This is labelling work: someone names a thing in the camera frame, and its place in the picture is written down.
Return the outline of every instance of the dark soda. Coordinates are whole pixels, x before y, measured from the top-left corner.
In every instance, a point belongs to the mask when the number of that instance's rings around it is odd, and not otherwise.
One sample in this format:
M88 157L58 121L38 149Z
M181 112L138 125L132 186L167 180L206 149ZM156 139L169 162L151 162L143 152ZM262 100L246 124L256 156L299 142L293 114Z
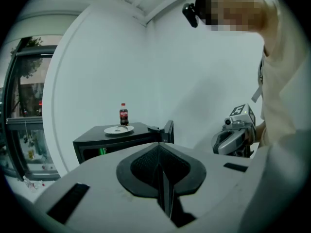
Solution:
M120 109L120 124L121 125L128 125L128 111L127 108L125 107L125 103L121 104L121 109Z

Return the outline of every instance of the person's arm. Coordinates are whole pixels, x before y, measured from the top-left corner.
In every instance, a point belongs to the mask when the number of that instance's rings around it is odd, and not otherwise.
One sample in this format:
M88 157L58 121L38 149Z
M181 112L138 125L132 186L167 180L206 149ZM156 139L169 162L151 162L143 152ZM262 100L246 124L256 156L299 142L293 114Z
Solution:
M255 139L255 142L260 142L262 133L263 133L265 128L266 128L266 122L265 121L262 124L256 126L256 139Z

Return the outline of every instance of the white plate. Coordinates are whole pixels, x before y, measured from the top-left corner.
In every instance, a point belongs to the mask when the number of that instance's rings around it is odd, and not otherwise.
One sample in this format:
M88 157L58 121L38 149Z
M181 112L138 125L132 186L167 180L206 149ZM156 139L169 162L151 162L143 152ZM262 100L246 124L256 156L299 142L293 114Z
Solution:
M130 132L134 129L133 126L114 126L111 128L107 128L104 130L105 133L107 134L122 134L122 133L126 133L126 132Z

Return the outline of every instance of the person's neck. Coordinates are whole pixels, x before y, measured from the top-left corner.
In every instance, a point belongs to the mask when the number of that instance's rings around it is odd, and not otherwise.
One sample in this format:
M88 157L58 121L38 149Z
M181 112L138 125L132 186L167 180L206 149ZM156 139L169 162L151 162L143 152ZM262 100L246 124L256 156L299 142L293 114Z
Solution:
M264 40L264 52L269 56L276 44L278 17L277 9L272 2L262 0L262 24L257 31Z

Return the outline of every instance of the black headset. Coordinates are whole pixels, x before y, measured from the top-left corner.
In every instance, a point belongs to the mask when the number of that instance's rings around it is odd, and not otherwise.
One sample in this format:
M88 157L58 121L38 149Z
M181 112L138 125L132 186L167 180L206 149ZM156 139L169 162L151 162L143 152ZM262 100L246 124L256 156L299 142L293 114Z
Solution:
M186 3L183 7L184 16L194 28L196 28L199 24L198 18L202 19L202 14L200 13L200 8L198 6L198 4L205 4L202 3L202 1L203 0L195 0L195 5L193 3Z

